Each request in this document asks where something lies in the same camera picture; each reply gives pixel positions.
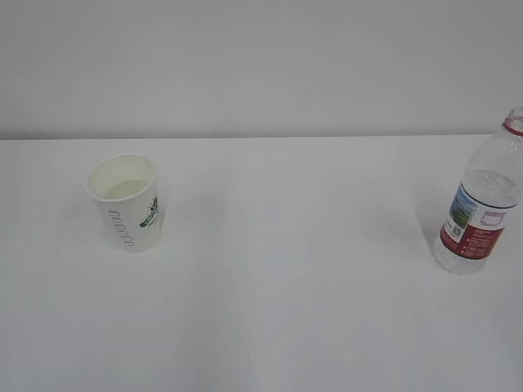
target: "paper cup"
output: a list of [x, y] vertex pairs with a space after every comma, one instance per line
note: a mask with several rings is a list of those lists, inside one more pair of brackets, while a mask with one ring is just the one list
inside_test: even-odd
[[139, 155], [108, 158], [93, 169], [86, 183], [114, 241], [130, 252], [142, 252], [160, 237], [156, 171]]

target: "picture on label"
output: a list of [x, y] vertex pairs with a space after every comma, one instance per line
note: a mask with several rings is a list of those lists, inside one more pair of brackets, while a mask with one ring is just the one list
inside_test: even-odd
[[475, 210], [476, 204], [463, 192], [460, 186], [450, 206], [450, 216], [452, 216], [456, 225], [465, 229]]

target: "table surface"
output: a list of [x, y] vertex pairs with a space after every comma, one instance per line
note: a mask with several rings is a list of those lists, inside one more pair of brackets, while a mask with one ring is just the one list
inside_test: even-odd
[[[470, 277], [427, 245], [484, 139], [0, 142], [0, 390], [523, 390], [521, 211]], [[84, 190], [124, 152], [159, 172], [139, 254]]]

